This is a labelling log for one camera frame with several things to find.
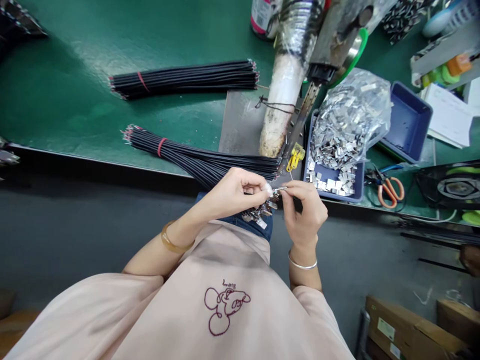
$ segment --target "workbench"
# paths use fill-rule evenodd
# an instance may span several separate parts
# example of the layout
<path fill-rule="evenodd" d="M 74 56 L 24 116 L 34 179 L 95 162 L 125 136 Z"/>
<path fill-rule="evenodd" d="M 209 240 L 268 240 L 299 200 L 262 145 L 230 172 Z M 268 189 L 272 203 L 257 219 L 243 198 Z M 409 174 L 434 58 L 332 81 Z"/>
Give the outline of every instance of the workbench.
<path fill-rule="evenodd" d="M 250 29 L 251 1 L 22 0 L 49 38 L 19 46 L 0 64 L 0 135 L 17 147 L 186 176 L 176 165 L 127 146 L 120 130 L 137 124 L 160 136 L 218 150 L 226 94 L 176 94 L 127 102 L 108 77 L 162 67 L 254 59 L 268 86 L 274 50 Z M 390 47 L 376 31 L 358 67 L 410 84 L 409 59 L 426 41 L 412 35 Z M 480 138 L 474 122 L 472 138 Z M 463 150 L 428 139 L 422 166 L 472 160 L 479 142 Z M 395 163 L 376 148 L 379 168 Z M 392 173 L 408 187 L 411 172 Z M 375 208 L 376 190 L 361 207 Z M 402 213 L 436 218 L 414 185 Z"/>

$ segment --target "embroidered cartoon mouse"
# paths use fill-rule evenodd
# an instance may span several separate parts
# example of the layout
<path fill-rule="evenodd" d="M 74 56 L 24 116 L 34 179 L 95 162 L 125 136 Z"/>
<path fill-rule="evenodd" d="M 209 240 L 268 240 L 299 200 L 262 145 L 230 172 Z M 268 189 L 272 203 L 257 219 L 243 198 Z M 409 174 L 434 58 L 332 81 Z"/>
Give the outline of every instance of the embroidered cartoon mouse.
<path fill-rule="evenodd" d="M 244 303 L 250 302 L 250 296 L 244 291 L 236 291 L 228 287 L 218 293 L 213 287 L 205 292 L 205 306 L 215 311 L 210 317 L 208 328 L 213 336 L 225 334 L 230 327 L 230 316 L 235 314 Z"/>

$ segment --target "blue plastic tray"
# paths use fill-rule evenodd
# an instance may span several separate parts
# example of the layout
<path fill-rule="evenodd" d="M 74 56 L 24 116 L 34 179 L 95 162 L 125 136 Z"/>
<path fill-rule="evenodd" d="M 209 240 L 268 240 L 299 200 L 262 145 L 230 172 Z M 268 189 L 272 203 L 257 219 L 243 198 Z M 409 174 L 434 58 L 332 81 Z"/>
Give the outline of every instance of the blue plastic tray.
<path fill-rule="evenodd" d="M 390 100 L 393 103 L 390 131 L 379 143 L 392 155 L 417 164 L 429 130 L 432 107 L 398 81 L 391 86 Z"/>
<path fill-rule="evenodd" d="M 307 175 L 309 171 L 309 157 L 310 157 L 310 141 L 312 141 L 312 130 L 314 128 L 314 115 L 318 112 L 318 110 L 314 111 L 311 116 L 310 121 L 310 131 L 308 132 L 308 147 L 306 149 L 305 155 L 305 166 L 303 167 L 303 181 L 307 180 Z M 331 168 L 315 164 L 315 174 L 321 173 L 321 181 L 326 182 L 327 179 L 332 179 L 337 181 L 339 179 L 340 170 L 333 170 Z M 356 164 L 356 172 L 355 172 L 355 183 L 353 184 L 353 189 L 355 193 L 350 196 L 340 196 L 328 191 L 321 191 L 318 190 L 318 194 L 324 198 L 330 198 L 340 201 L 345 201 L 349 203 L 359 203 L 362 201 L 364 197 L 364 176 L 365 176 L 365 163 L 359 162 Z"/>

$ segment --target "bracelet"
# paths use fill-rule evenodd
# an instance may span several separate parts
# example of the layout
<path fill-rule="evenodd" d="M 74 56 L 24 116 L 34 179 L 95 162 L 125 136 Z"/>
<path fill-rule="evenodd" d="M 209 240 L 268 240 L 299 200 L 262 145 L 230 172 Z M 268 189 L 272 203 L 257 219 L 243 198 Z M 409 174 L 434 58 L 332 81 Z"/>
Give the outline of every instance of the bracelet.
<path fill-rule="evenodd" d="M 312 266 L 302 266 L 302 265 L 298 265 L 295 261 L 292 260 L 292 257 L 290 256 L 290 252 L 292 251 L 292 249 L 288 250 L 288 260 L 290 260 L 290 262 L 292 263 L 292 265 L 295 265 L 297 268 L 300 268 L 300 269 L 303 269 L 303 270 L 310 270 L 310 269 L 313 269 L 314 267 L 317 266 L 317 263 L 319 262 L 319 260 L 316 258 L 315 259 L 315 263 L 312 265 Z"/>
<path fill-rule="evenodd" d="M 171 243 L 169 240 L 169 237 L 167 236 L 167 228 L 172 225 L 175 222 L 175 220 L 172 220 L 168 222 L 162 229 L 160 237 L 161 237 L 161 242 L 163 243 L 163 246 L 167 248 L 167 250 L 171 251 L 172 253 L 176 254 L 183 254 L 186 253 L 188 250 L 192 248 L 192 246 L 195 244 L 195 240 L 193 242 L 186 246 L 186 247 L 179 247 Z"/>

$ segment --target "yellow clip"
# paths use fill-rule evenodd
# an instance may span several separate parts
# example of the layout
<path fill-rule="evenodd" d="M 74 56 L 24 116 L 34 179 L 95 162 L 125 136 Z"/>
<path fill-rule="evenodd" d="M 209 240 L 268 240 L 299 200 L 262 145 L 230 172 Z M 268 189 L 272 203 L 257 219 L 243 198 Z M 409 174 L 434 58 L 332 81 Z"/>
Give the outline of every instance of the yellow clip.
<path fill-rule="evenodd" d="M 291 151 L 291 157 L 286 166 L 286 171 L 290 173 L 292 170 L 295 170 L 299 165 L 299 162 L 305 158 L 305 150 L 299 145 L 298 142 L 295 143 L 293 150 Z"/>

